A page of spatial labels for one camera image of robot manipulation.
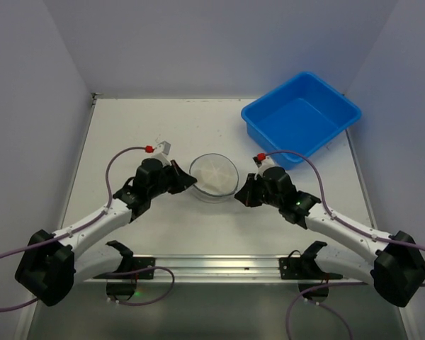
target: blue tray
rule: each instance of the blue tray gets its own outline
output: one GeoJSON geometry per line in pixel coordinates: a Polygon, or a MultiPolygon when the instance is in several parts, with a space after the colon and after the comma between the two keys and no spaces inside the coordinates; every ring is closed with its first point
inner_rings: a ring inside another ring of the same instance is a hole
{"type": "MultiPolygon", "coordinates": [[[[361,117],[361,110],[318,76],[303,72],[241,112],[247,133],[266,152],[289,149],[306,157],[361,117]]],[[[274,154],[291,169],[302,159],[274,154]]]]}

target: gray wall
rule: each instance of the gray wall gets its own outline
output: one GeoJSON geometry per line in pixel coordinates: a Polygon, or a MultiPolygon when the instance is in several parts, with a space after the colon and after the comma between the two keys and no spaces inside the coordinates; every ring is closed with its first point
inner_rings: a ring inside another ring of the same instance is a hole
{"type": "MultiPolygon", "coordinates": [[[[425,244],[425,0],[401,0],[348,91],[353,141],[381,229],[425,244]]],[[[425,339],[425,288],[411,306],[425,339]]]]}
{"type": "MultiPolygon", "coordinates": [[[[1,0],[0,253],[57,227],[90,103],[44,3],[1,0]]],[[[19,260],[0,261],[0,307],[28,297],[13,279],[19,260]]],[[[0,314],[0,339],[18,316],[0,314]]]]}
{"type": "Polygon", "coordinates": [[[253,97],[302,70],[344,91],[397,0],[45,0],[78,69],[119,97],[253,97]]]}

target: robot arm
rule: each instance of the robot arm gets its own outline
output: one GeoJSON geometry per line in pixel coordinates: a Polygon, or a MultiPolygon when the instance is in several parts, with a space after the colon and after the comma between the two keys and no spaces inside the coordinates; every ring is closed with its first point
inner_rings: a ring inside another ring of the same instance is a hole
{"type": "Polygon", "coordinates": [[[113,230],[142,215],[153,198],[163,193],[180,193],[197,181],[174,160],[166,158],[169,149],[169,143],[161,143],[155,155],[144,159],[135,176],[113,195],[110,204],[55,233],[36,232],[28,245],[45,244],[24,252],[16,280],[47,306],[52,306],[68,294],[74,281],[120,269],[124,258],[129,256],[124,256],[125,250],[114,243],[107,243],[99,252],[84,253],[113,230]]]}
{"type": "Polygon", "coordinates": [[[317,277],[339,273],[359,279],[373,285],[393,305],[406,306],[425,280],[425,260],[418,249],[387,244],[377,237],[415,243],[412,237],[404,232],[391,235],[366,227],[332,209],[331,217],[319,204],[319,198],[298,191],[290,176],[271,158],[254,161],[259,170],[247,176],[244,187],[235,195],[237,200],[247,207],[272,205],[289,223],[328,236],[349,249],[338,250],[325,242],[315,242],[301,255],[299,271],[316,273],[317,277]],[[344,227],[335,217],[371,238],[344,227]]]}

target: black clamp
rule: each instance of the black clamp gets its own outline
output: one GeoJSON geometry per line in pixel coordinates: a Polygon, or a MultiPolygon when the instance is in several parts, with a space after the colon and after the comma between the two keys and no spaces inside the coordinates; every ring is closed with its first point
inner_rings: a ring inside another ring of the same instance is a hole
{"type": "MultiPolygon", "coordinates": [[[[390,238],[416,243],[405,232],[390,238]]],[[[388,244],[376,255],[374,269],[370,272],[376,291],[393,305],[405,307],[425,280],[424,258],[418,249],[399,244],[388,244]]]]}
{"type": "MultiPolygon", "coordinates": [[[[45,230],[33,234],[28,245],[54,238],[45,230]]],[[[23,253],[15,279],[47,306],[59,303],[74,285],[74,252],[71,246],[51,242],[23,253]]]]}
{"type": "Polygon", "coordinates": [[[309,215],[309,210],[321,203],[318,197],[298,191],[280,166],[272,166],[262,175],[247,175],[246,183],[234,198],[250,208],[272,205],[278,208],[285,220],[304,229],[307,229],[305,217],[309,215]]]}
{"type": "MultiPolygon", "coordinates": [[[[143,268],[153,267],[156,263],[154,257],[134,257],[134,253],[127,248],[124,244],[118,241],[109,241],[106,245],[116,249],[120,252],[123,257],[118,269],[115,273],[127,273],[128,271],[136,271],[143,268]]],[[[151,280],[154,277],[154,270],[129,277],[123,276],[123,278],[129,278],[129,283],[111,283],[107,282],[106,294],[108,297],[117,300],[117,296],[126,295],[128,300],[134,295],[137,290],[137,278],[142,280],[151,280]]],[[[97,278],[107,278],[107,275],[98,276],[97,278]]]]}

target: purple cable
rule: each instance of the purple cable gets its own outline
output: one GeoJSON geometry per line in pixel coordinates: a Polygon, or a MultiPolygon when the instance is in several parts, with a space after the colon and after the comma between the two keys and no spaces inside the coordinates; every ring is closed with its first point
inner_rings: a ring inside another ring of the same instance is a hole
{"type": "MultiPolygon", "coordinates": [[[[106,187],[107,187],[107,195],[108,195],[107,204],[106,204],[106,208],[107,209],[109,209],[109,207],[111,206],[112,199],[113,199],[113,197],[112,197],[111,184],[110,184],[110,180],[109,180],[109,173],[110,173],[112,164],[113,164],[113,162],[119,156],[121,156],[122,154],[124,154],[124,153],[126,153],[128,151],[131,151],[131,150],[145,150],[145,148],[144,147],[128,147],[127,149],[124,149],[124,150],[118,152],[115,156],[113,156],[113,158],[109,161],[109,163],[107,165],[107,168],[106,168],[106,187]]],[[[72,234],[75,234],[77,232],[80,232],[80,231],[86,229],[87,227],[89,227],[90,225],[92,225],[93,223],[98,222],[105,215],[105,213],[106,212],[104,210],[102,210],[91,221],[89,221],[89,222],[81,225],[80,227],[77,227],[76,229],[73,229],[72,230],[72,234]]],[[[14,255],[14,254],[18,254],[18,253],[21,253],[23,251],[27,251],[27,250],[31,250],[31,249],[36,249],[36,248],[39,248],[41,246],[45,246],[46,244],[51,244],[51,243],[56,242],[56,241],[59,241],[61,239],[65,239],[68,236],[69,236],[69,234],[67,234],[67,233],[66,234],[61,234],[60,236],[54,237],[53,239],[48,239],[47,241],[43,241],[43,242],[40,242],[40,243],[32,244],[30,246],[25,246],[25,247],[23,246],[21,248],[17,248],[17,249],[14,249],[14,250],[7,251],[6,253],[0,254],[0,259],[4,259],[5,257],[11,256],[11,255],[14,255]]],[[[2,312],[11,312],[13,310],[19,310],[21,308],[24,308],[24,307],[27,307],[27,306],[31,305],[32,303],[34,303],[36,301],[38,301],[37,298],[32,299],[30,301],[27,301],[25,303],[22,303],[20,305],[13,306],[13,307],[3,307],[3,308],[0,308],[0,313],[2,313],[2,312]]]]}
{"type": "Polygon", "coordinates": [[[120,305],[131,306],[131,307],[139,307],[139,306],[151,305],[151,304],[156,303],[156,302],[162,300],[163,298],[165,298],[171,292],[171,290],[173,289],[173,287],[175,286],[175,274],[173,274],[173,271],[171,271],[168,268],[155,266],[155,267],[148,267],[148,268],[138,269],[136,271],[128,271],[128,272],[125,272],[125,273],[109,273],[109,274],[107,274],[107,276],[114,277],[114,276],[135,275],[135,274],[138,274],[138,273],[144,273],[146,271],[153,271],[155,269],[159,269],[161,271],[166,271],[171,276],[170,287],[169,287],[169,289],[164,294],[162,294],[159,297],[156,297],[153,300],[146,301],[146,302],[128,302],[128,301],[119,301],[119,300],[116,300],[116,301],[118,301],[118,303],[120,303],[120,305]]]}
{"type": "MultiPolygon", "coordinates": [[[[293,301],[291,301],[290,305],[288,306],[288,309],[286,311],[286,318],[285,318],[285,328],[286,328],[286,334],[288,335],[288,339],[289,340],[293,340],[293,335],[291,334],[291,328],[290,328],[290,316],[291,316],[291,312],[293,310],[293,307],[296,303],[296,301],[298,301],[304,294],[306,293],[310,293],[313,292],[314,290],[318,290],[321,288],[329,288],[329,287],[342,287],[342,286],[355,286],[355,285],[365,285],[365,283],[362,282],[338,282],[338,283],[325,283],[324,285],[317,285],[315,287],[310,287],[308,289],[303,290],[302,292],[300,292],[294,299],[293,301]]],[[[329,306],[323,305],[323,304],[318,304],[320,307],[323,307],[326,310],[329,310],[330,312],[332,312],[333,314],[335,314],[346,326],[346,329],[348,330],[348,334],[349,334],[349,338],[350,340],[353,340],[353,334],[351,332],[351,328],[348,324],[348,322],[346,322],[346,320],[334,309],[332,309],[329,306]]]]}
{"type": "MultiPolygon", "coordinates": [[[[347,223],[347,221],[342,220],[340,217],[334,216],[334,214],[332,213],[332,211],[329,209],[329,207],[326,204],[326,196],[324,194],[324,185],[323,185],[323,181],[321,179],[321,175],[319,175],[319,171],[318,171],[317,167],[306,156],[304,156],[304,155],[302,155],[302,154],[300,154],[296,151],[290,151],[290,150],[276,150],[276,151],[268,152],[265,155],[271,156],[272,154],[294,154],[295,156],[298,156],[298,157],[304,159],[310,165],[310,167],[313,169],[315,175],[317,176],[318,184],[319,184],[319,192],[320,192],[320,195],[321,195],[321,201],[322,201],[322,205],[324,207],[324,210],[326,210],[326,213],[331,218],[334,218],[338,223],[340,223],[344,227],[347,227],[350,230],[353,230],[354,232],[357,232],[358,234],[360,234],[364,237],[368,237],[368,238],[372,237],[371,234],[368,234],[367,232],[364,232],[364,231],[360,230],[359,228],[354,227],[353,225],[347,223]]],[[[397,244],[399,246],[411,247],[411,248],[415,248],[415,249],[418,249],[418,250],[425,251],[425,246],[421,246],[419,244],[395,241],[393,239],[385,239],[384,237],[376,237],[376,240],[381,241],[381,242],[385,242],[385,243],[397,244]]]]}

